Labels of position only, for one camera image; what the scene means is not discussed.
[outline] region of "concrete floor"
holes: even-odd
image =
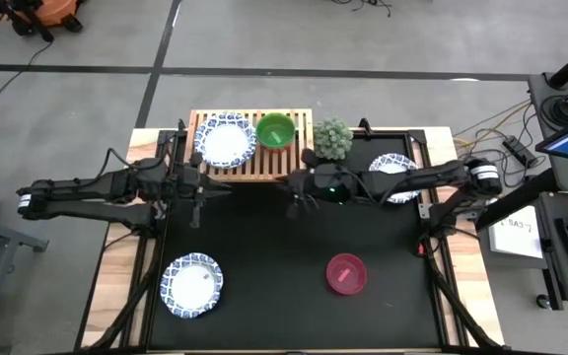
[[[79,15],[86,30],[56,31],[35,63],[152,66],[171,2],[88,2]],[[356,2],[185,0],[164,65],[527,74],[568,60],[568,1],[392,3],[387,19],[383,8],[352,13]],[[25,64],[43,46],[0,23],[0,64]],[[0,86],[12,75],[0,72]],[[72,348],[107,227],[70,218],[23,221],[14,191],[37,178],[92,176],[107,147],[125,152],[148,79],[26,73],[0,97],[0,223],[51,240],[45,254],[19,253],[0,298],[0,345],[11,345],[13,354]],[[523,82],[164,75],[146,126],[174,127],[194,108],[310,107],[316,120],[367,117],[374,125],[457,132],[527,97]],[[518,119],[502,130],[518,135]],[[540,140],[535,120],[529,129]],[[494,139],[481,147],[501,148]],[[506,343],[568,354],[568,307],[552,313],[533,304],[544,288],[540,273],[488,267],[488,274]]]

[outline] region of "wooden slatted tray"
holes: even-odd
[[[300,169],[302,163],[302,150],[313,149],[313,111],[311,109],[195,109],[191,112],[185,142],[185,155],[183,160],[189,161],[194,151],[194,132],[207,118],[222,112],[241,113],[251,121],[253,127],[268,113],[279,112],[293,118],[297,127],[297,136],[293,144],[282,152],[270,152],[263,149],[259,142],[255,147],[253,157],[242,166],[233,169],[217,169],[203,163],[200,167],[202,173],[211,178],[226,182],[274,181],[289,173]]]

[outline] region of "desk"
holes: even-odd
[[[457,158],[451,130],[448,127],[383,127],[375,129],[423,130],[427,141],[428,152],[426,153],[428,153],[429,161],[432,165],[443,164]],[[127,160],[132,162],[144,157],[154,156],[157,150],[159,132],[160,129],[134,130],[130,140]],[[422,165],[423,162],[418,162],[416,158],[416,163]],[[454,191],[455,190],[451,187],[438,188],[437,195],[441,201],[444,201]],[[428,193],[424,193],[423,198],[430,199],[430,196],[428,196]],[[474,226],[468,222],[459,222],[458,228],[474,232]],[[110,243],[110,241],[126,233],[127,230],[124,227],[111,225],[106,235],[106,243]],[[150,259],[150,253],[148,251],[152,250],[150,246],[154,242],[155,241],[147,241],[147,255],[143,257],[145,259],[145,265],[148,265],[148,260],[146,260]],[[456,234],[449,236],[448,242],[452,268],[461,300],[486,333],[493,340],[502,344],[503,336],[501,334],[478,241],[461,234]],[[94,343],[107,329],[125,304],[131,284],[138,244],[140,244],[140,242],[138,242],[137,238],[127,238],[105,252],[99,265],[95,284],[90,292],[89,307],[83,319],[77,345],[85,346]],[[436,255],[436,258],[439,261],[438,264],[443,267],[441,256]],[[448,303],[445,300],[443,300],[442,303],[445,324],[449,334],[449,343],[459,344],[459,336],[455,331],[455,317]],[[143,307],[144,302],[142,301],[134,317],[135,322],[132,325],[132,335],[126,344],[137,344],[139,341]],[[384,350],[404,351],[405,349]]]

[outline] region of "white plate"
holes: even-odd
[[[251,158],[255,140],[255,128],[248,119],[240,113],[224,112],[196,129],[194,147],[208,165],[230,169]]]
[[[409,158],[397,154],[388,153],[379,156],[370,165],[370,172],[383,172],[387,174],[395,174],[406,172],[407,170],[418,169],[418,166]],[[399,192],[388,197],[387,201],[391,203],[404,203],[420,194],[420,190]]]
[[[173,315],[193,319],[216,305],[222,287],[223,272],[218,263],[204,253],[192,252],[166,268],[160,294]]]

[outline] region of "small potted plant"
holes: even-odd
[[[347,124],[338,118],[327,119],[315,126],[315,153],[319,158],[332,161],[344,160],[352,149],[354,134]]]

